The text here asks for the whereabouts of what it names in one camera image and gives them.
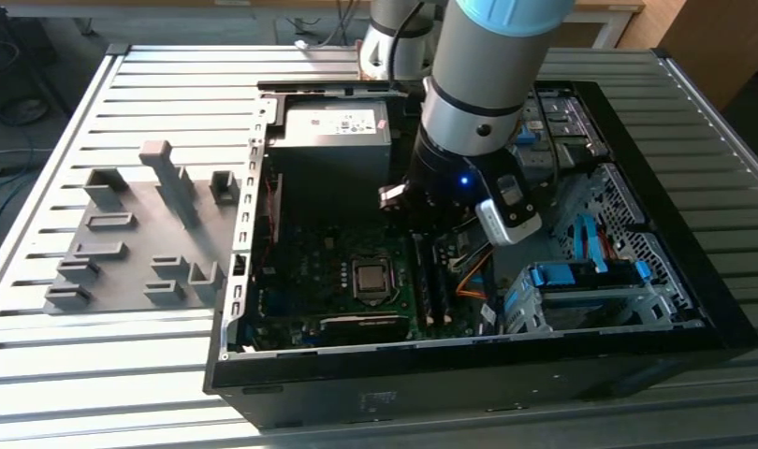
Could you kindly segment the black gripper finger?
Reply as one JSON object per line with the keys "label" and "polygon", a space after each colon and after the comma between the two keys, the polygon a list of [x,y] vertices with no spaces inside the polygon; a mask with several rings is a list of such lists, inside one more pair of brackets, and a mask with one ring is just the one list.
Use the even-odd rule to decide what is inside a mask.
{"label": "black gripper finger", "polygon": [[414,184],[379,188],[379,209],[390,223],[410,232],[426,230],[425,193]]}
{"label": "black gripper finger", "polygon": [[430,233],[461,233],[478,222],[475,215],[470,215],[459,220],[446,219],[431,225]]}

